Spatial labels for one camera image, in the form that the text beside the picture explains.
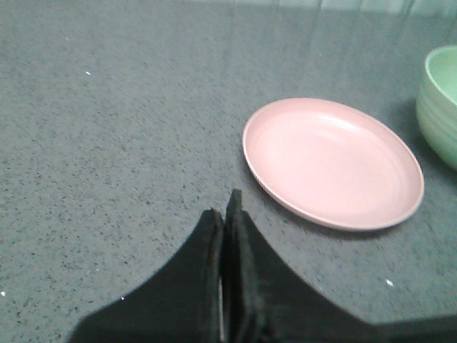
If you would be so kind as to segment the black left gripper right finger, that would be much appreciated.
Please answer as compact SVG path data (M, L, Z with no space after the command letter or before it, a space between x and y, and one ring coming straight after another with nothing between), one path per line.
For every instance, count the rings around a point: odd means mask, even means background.
M456 316L372 324L338 306L295 273L242 208L226 208L221 276L229 342L455 342Z

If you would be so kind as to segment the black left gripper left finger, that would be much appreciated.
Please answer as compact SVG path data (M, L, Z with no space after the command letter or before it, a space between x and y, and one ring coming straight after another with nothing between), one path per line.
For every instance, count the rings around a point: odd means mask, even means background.
M152 278L82 319L70 342L219 342L223 235L220 213L204 211Z

